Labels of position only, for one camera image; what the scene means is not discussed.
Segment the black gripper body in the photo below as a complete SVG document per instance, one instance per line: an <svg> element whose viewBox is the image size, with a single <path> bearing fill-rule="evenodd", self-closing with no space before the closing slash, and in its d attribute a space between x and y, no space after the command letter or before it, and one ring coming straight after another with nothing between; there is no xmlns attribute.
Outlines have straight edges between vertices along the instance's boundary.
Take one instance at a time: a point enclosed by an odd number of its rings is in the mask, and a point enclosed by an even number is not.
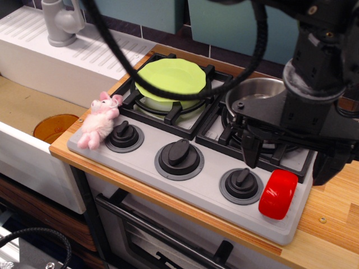
<svg viewBox="0 0 359 269"><path fill-rule="evenodd" d="M287 91L280 126L279 140L286 145L348 152L358 160L358 121L343 114L336 102L306 102Z"/></svg>

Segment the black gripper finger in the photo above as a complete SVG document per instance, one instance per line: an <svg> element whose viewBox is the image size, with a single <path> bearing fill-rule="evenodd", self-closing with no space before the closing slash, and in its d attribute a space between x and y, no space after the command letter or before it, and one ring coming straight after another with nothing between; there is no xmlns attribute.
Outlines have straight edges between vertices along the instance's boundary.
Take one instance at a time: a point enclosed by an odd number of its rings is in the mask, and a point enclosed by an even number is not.
<svg viewBox="0 0 359 269"><path fill-rule="evenodd" d="M312 177L313 186L327 184L346 164L354 160L354 155L348 152L334 151L332 153L318 152L314 161Z"/></svg>
<svg viewBox="0 0 359 269"><path fill-rule="evenodd" d="M241 141L244 162L250 168L256 168L263 147L263 140L257 138L254 134L245 129Z"/></svg>

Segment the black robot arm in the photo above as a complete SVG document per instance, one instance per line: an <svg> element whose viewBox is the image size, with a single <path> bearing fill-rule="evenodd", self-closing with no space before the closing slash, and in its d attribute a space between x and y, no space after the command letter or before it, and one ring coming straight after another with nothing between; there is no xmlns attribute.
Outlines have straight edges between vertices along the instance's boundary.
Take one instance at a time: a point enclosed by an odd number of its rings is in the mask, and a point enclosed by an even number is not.
<svg viewBox="0 0 359 269"><path fill-rule="evenodd" d="M262 59L267 39L266 6L299 22L292 59L283 70L283 93L242 105L234 98ZM253 60L227 96L241 124L245 163L257 165L263 142L271 140L317 152L314 185L323 185L358 160L358 113L339 106L343 93L358 86L357 1L253 1L257 43Z"/></svg>

